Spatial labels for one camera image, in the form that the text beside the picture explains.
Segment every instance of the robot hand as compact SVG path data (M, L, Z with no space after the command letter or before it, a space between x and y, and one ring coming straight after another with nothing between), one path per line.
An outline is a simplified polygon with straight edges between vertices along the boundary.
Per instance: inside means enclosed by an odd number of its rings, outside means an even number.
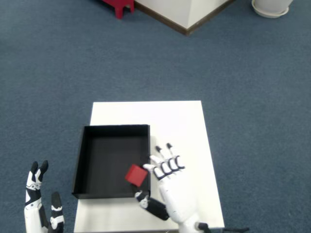
M62 233L64 229L63 207L59 194L57 192L52 194L50 223L46 219L45 210L41 203L40 188L48 166L48 161L44 161L39 168L38 163L34 162L28 174L24 209L27 233Z
M171 144L168 143L167 148L163 150L157 146L156 150L162 158L151 155L150 159L155 165L143 165L159 180L159 191L166 205L142 192L137 192L135 197L140 206L151 214L162 220L170 217L178 224L180 233L209 233L208 225L199 221L193 189L181 157Z

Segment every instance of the red object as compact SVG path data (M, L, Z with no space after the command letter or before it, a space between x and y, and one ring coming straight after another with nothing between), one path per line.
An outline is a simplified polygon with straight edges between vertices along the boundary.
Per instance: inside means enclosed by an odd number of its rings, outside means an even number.
M137 187L140 187L148 172L135 164L132 164L131 168L127 172L125 179Z
M134 12L134 0L102 0L115 8L116 17L122 19L123 8L130 5L131 12Z

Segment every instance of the open box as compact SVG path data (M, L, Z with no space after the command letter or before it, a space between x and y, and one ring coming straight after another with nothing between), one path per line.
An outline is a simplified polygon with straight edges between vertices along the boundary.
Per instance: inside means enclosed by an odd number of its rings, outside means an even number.
M78 199L133 197L125 175L132 164L149 163L149 155L149 125L85 126L72 194ZM140 189L150 193L149 174Z

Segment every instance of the table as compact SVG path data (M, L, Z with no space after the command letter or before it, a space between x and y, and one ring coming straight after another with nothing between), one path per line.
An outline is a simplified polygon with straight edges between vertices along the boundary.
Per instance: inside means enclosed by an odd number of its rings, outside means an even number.
M223 228L224 220L200 101L95 102L90 125L149 124L151 154L155 145L174 145L183 156L193 181L201 221ZM157 181L151 196L160 201ZM78 200L75 233L177 230L141 209L134 198Z

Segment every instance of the red stool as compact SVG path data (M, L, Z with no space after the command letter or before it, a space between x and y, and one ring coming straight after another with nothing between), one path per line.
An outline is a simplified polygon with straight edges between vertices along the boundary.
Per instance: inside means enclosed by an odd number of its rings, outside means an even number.
M123 8L130 5L131 12L134 12L134 0L102 0L115 8L116 17L121 19L123 16Z

